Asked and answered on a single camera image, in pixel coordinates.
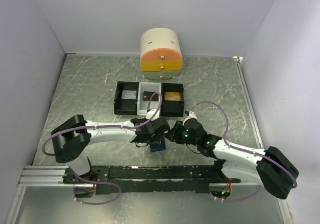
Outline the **blue leather card holder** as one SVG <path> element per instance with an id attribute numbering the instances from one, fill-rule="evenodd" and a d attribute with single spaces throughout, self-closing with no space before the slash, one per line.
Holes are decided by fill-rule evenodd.
<path id="1" fill-rule="evenodd" d="M 149 144 L 149 148 L 151 152 L 158 152 L 166 150 L 166 142 L 164 138 L 161 138 L 159 141 Z"/>

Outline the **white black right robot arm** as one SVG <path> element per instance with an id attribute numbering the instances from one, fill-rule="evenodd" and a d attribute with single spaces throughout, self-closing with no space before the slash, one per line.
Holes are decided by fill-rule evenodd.
<path id="1" fill-rule="evenodd" d="M 214 158 L 212 176 L 216 182 L 226 179 L 252 182 L 279 199 L 286 199 L 298 185 L 298 169 L 274 146 L 256 149 L 226 142 L 207 133 L 194 118 L 177 121 L 165 137 L 176 144 L 193 145 L 203 156 Z"/>

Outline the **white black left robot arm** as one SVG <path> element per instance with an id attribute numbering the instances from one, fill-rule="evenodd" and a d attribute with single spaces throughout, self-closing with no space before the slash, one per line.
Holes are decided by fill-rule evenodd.
<path id="1" fill-rule="evenodd" d="M 154 120 L 134 118 L 118 123 L 99 123 L 75 115 L 51 132 L 55 161 L 67 164 L 81 183 L 93 178 L 90 161 L 82 152 L 96 143 L 125 142 L 158 144 L 170 130 L 163 117 Z"/>

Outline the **black card in tray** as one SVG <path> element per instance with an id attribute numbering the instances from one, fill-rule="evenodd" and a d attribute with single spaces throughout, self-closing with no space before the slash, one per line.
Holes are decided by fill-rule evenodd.
<path id="1" fill-rule="evenodd" d="M 144 91 L 142 96 L 143 96 L 142 98 L 144 101 L 149 101 L 149 100 L 158 101 L 159 100 L 158 94 L 154 94 L 153 91 Z"/>

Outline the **gold card in tray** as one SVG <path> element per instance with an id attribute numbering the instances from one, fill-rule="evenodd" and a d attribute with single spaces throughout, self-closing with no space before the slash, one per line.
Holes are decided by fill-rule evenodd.
<path id="1" fill-rule="evenodd" d="M 181 101 L 180 92 L 165 92 L 164 96 L 166 101 Z"/>

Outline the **silver card in tray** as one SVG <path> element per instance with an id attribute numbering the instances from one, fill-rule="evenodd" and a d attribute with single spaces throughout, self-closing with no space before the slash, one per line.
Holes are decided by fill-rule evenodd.
<path id="1" fill-rule="evenodd" d="M 123 90 L 121 96 L 122 99 L 135 100 L 137 96 L 137 91 Z"/>

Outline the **white middle tray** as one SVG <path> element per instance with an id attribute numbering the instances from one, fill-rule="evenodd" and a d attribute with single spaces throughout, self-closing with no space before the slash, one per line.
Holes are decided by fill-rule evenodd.
<path id="1" fill-rule="evenodd" d="M 151 101 L 150 98 L 154 92 L 161 92 L 161 85 L 161 83 L 139 82 L 137 92 L 137 115 L 146 116 L 147 110 L 156 109 L 158 107 L 158 95 L 154 95 Z"/>

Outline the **black right tray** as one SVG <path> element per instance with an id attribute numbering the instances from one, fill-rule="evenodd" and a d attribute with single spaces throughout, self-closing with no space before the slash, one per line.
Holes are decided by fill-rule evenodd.
<path id="1" fill-rule="evenodd" d="M 184 114 L 184 86 L 177 83 L 161 84 L 161 110 L 163 117 L 183 117 Z"/>

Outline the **black tray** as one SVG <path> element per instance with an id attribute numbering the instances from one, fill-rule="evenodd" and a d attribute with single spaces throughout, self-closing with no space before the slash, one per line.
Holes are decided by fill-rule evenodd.
<path id="1" fill-rule="evenodd" d="M 139 82 L 118 81 L 113 109 L 115 115 L 137 115 Z"/>
<path id="2" fill-rule="evenodd" d="M 184 86 L 177 83 L 161 84 L 161 110 L 163 117 L 183 117 L 184 114 Z"/>

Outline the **black left tray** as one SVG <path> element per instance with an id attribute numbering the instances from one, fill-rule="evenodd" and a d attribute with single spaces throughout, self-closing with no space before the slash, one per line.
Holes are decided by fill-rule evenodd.
<path id="1" fill-rule="evenodd" d="M 118 81 L 113 109 L 115 115 L 137 115 L 139 82 Z"/>

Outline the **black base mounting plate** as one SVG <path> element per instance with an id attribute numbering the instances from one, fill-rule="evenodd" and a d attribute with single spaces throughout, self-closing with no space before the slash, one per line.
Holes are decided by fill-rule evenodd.
<path id="1" fill-rule="evenodd" d="M 228 179 L 212 165 L 102 166 L 91 167 L 82 175 L 90 181 L 110 182 L 122 192 L 194 191 L 210 193 L 210 185 L 226 186 Z"/>

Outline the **round three-drawer storage box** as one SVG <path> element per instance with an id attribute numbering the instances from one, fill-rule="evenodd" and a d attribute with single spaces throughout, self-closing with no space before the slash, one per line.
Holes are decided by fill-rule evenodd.
<path id="1" fill-rule="evenodd" d="M 153 28 L 140 39 L 140 69 L 152 80 L 173 79 L 183 66 L 177 34 L 168 28 Z"/>

